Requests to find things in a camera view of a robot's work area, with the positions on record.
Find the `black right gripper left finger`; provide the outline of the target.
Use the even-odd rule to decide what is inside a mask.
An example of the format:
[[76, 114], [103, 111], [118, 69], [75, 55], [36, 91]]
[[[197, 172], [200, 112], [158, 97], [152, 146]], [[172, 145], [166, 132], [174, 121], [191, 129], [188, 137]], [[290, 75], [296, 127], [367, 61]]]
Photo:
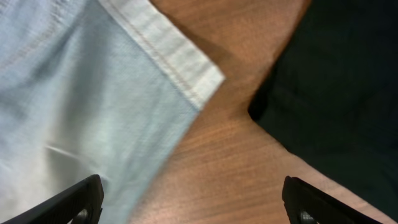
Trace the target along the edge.
[[103, 199], [101, 178], [91, 175], [4, 224], [98, 224]]

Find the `light blue denim shorts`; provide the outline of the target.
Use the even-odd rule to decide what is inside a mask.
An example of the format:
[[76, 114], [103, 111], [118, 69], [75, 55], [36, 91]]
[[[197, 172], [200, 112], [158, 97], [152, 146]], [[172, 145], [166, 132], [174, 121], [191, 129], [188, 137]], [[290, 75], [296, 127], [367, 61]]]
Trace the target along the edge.
[[223, 80], [149, 1], [2, 1], [1, 220], [98, 174], [127, 223]]

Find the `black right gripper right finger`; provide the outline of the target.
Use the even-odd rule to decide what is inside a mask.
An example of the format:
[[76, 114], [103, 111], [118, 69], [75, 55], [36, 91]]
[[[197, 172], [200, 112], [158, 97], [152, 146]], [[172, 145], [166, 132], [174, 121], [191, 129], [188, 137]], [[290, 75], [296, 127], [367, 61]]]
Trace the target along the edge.
[[282, 200], [291, 224], [381, 224], [297, 177], [285, 178]]

